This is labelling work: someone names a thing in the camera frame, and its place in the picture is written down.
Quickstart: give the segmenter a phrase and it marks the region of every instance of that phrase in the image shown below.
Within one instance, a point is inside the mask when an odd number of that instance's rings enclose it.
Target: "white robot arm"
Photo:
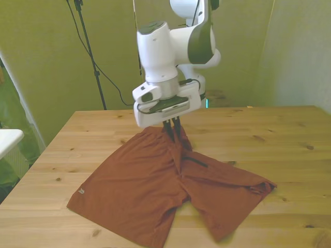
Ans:
[[[137,32],[146,82],[132,94],[134,115],[142,128],[204,106],[205,79],[194,68],[213,67],[221,59],[212,24],[219,0],[170,0],[170,5],[186,19],[187,27],[170,30],[166,22],[158,21]],[[185,81],[178,81],[177,69]]]

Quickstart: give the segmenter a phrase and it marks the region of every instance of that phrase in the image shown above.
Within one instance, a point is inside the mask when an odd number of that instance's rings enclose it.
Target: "wooden table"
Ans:
[[[278,189],[220,243],[184,204],[166,247],[331,247],[330,116],[312,106],[209,108],[182,124],[196,151]],[[139,247],[66,208],[78,186],[139,131],[132,111],[76,112],[0,205],[0,247]]]

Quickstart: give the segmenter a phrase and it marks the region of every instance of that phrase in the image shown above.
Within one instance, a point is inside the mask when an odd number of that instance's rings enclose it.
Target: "curtain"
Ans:
[[[23,131],[24,138],[19,142],[18,148],[29,163],[29,166],[32,166],[40,156],[38,142],[26,118],[19,94],[1,59],[0,123],[1,128],[20,129]],[[16,175],[12,165],[2,158],[0,160],[0,203],[19,180],[20,178]]]

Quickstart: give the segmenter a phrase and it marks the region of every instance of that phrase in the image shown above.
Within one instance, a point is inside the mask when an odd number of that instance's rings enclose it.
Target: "wall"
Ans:
[[[331,113],[330,10],[329,0],[275,0],[251,104]]]
[[[222,61],[201,71],[207,90],[223,90],[231,106],[246,106],[268,28],[274,0],[222,0],[213,12],[214,33]],[[136,0],[138,27],[155,20],[170,28],[185,23],[172,11],[169,1]]]
[[[95,60],[133,103],[132,89],[142,79],[132,0],[83,2]],[[46,144],[74,111],[102,109],[91,60],[65,0],[0,0],[0,23],[1,55]],[[108,109],[130,108],[102,76],[101,84]]]

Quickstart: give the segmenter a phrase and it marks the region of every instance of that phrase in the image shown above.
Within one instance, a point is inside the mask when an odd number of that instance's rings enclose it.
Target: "shorts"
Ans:
[[[163,128],[136,134],[91,174],[67,207],[139,245],[161,248],[184,202],[191,201],[219,241],[276,187],[193,152],[183,129],[174,139]]]

